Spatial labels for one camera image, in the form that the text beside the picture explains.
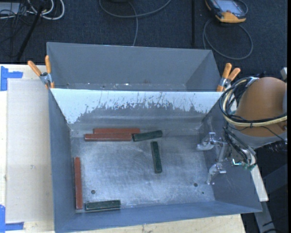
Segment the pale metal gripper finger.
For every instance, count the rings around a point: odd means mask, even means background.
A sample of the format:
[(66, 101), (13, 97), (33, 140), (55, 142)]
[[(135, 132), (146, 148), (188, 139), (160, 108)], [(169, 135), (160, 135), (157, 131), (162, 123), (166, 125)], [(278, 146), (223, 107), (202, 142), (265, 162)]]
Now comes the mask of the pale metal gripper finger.
[(212, 184), (212, 180), (218, 175), (218, 174), (226, 174), (226, 170), (224, 169), (223, 165), (221, 163), (215, 163), (213, 164), (209, 170), (208, 175), (206, 179), (206, 184), (210, 185)]
[(224, 145), (224, 142), (216, 139), (215, 136), (216, 136), (215, 132), (209, 132), (208, 135), (206, 135), (201, 140), (201, 142), (196, 145), (196, 149), (198, 151), (209, 151), (216, 146), (219, 146), (220, 148), (222, 148)]

